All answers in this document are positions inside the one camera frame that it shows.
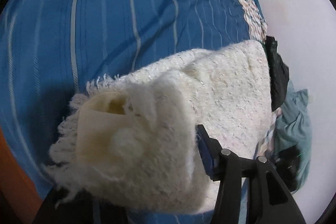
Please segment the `plaid checkered blanket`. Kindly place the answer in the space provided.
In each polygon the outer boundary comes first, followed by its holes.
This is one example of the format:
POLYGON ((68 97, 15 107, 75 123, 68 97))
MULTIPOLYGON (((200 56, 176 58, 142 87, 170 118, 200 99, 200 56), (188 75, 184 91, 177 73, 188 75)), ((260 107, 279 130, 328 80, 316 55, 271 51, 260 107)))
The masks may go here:
POLYGON ((238 0, 244 11, 244 19, 248 24, 249 37, 264 43, 268 24, 263 16, 258 0, 238 0))

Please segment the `blue striped bed sheet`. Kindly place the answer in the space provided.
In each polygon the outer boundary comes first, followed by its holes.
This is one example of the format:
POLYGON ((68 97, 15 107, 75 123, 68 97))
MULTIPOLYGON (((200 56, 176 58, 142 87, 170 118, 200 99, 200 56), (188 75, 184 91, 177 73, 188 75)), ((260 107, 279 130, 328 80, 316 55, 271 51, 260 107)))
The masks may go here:
MULTIPOLYGON (((46 172, 70 101, 99 77, 120 78, 176 53, 219 50, 249 37, 238 0, 8 0, 1 12, 1 130, 46 198, 46 172)), ((127 207, 128 223, 210 223, 213 210, 127 207)))

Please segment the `white fluffy knit garment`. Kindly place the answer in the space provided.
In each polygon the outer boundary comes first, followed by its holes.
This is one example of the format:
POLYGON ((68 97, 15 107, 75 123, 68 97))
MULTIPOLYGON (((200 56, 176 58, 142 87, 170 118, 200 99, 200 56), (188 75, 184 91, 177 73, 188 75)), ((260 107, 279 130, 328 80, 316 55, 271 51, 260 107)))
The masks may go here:
POLYGON ((271 120, 270 76, 260 42, 176 53, 120 78, 99 77, 70 101, 46 172, 72 200, 81 190, 161 213, 213 210, 196 127, 251 158, 271 120))

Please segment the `black garment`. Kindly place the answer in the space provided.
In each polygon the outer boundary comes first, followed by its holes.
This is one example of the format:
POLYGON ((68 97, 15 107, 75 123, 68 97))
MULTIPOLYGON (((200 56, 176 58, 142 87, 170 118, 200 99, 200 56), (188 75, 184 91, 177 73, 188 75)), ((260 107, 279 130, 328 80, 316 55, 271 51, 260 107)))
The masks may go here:
POLYGON ((284 103, 289 82, 289 68, 278 54, 277 46, 278 42, 274 37, 266 36, 264 50, 269 67, 272 111, 284 103))

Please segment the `teal cloth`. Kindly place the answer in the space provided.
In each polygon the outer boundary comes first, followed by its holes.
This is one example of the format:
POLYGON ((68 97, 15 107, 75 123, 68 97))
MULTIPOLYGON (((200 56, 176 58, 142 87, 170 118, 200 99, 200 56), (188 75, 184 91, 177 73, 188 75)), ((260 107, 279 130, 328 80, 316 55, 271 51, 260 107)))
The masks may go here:
POLYGON ((274 155, 278 173, 291 192, 302 188, 309 174, 313 131, 308 104, 308 90, 295 90, 288 82, 282 114, 276 120, 274 155))

